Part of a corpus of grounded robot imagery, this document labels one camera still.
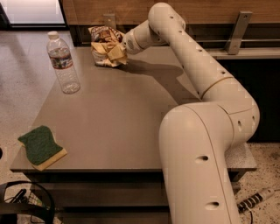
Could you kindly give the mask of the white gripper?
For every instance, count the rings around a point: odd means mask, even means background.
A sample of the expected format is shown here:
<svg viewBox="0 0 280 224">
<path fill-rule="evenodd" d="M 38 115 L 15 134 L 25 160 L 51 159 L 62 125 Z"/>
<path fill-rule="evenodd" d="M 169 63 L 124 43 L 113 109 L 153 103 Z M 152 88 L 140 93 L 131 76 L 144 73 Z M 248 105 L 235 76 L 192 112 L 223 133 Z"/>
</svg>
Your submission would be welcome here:
<svg viewBox="0 0 280 224">
<path fill-rule="evenodd" d="M 94 63 L 101 67 L 118 67 L 127 64 L 127 53 L 138 54 L 144 49 L 137 43 L 134 29 L 128 31 L 120 43 L 91 43 Z"/>
</svg>

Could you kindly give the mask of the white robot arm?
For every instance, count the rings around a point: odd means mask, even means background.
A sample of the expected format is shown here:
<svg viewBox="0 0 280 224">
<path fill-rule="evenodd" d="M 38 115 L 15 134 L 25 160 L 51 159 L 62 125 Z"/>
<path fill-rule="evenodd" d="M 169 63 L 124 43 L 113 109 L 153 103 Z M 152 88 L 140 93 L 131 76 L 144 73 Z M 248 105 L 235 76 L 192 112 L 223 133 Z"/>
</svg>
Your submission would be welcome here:
<svg viewBox="0 0 280 224">
<path fill-rule="evenodd" d="M 172 224 L 241 224 L 225 152 L 256 132 L 260 112 L 242 84 L 185 31 L 184 19 L 156 3 L 146 21 L 126 34 L 92 42 L 99 66 L 116 67 L 130 54 L 167 44 L 199 101 L 170 110 L 159 129 L 159 154 Z"/>
</svg>

